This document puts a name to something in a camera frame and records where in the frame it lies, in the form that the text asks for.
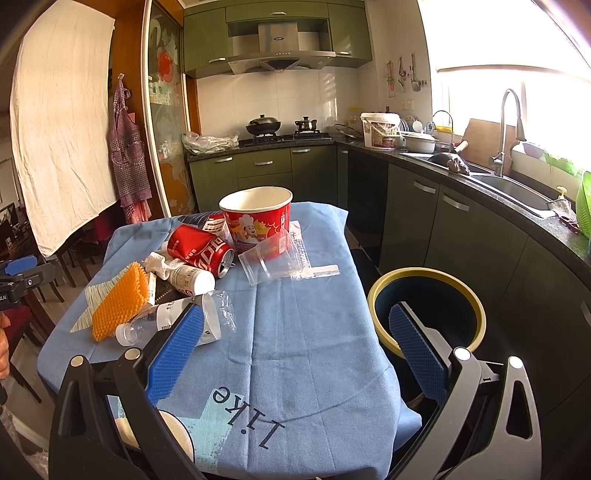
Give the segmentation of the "person left hand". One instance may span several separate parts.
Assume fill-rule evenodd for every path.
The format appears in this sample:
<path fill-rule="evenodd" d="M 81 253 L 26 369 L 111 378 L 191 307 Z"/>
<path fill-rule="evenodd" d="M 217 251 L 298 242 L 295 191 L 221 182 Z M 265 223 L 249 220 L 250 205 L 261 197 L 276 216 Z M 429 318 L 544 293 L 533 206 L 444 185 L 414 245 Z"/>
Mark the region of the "person left hand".
<path fill-rule="evenodd" d="M 5 379 L 10 374 L 9 340 L 5 329 L 10 326 L 10 320 L 0 312 L 0 379 Z"/>

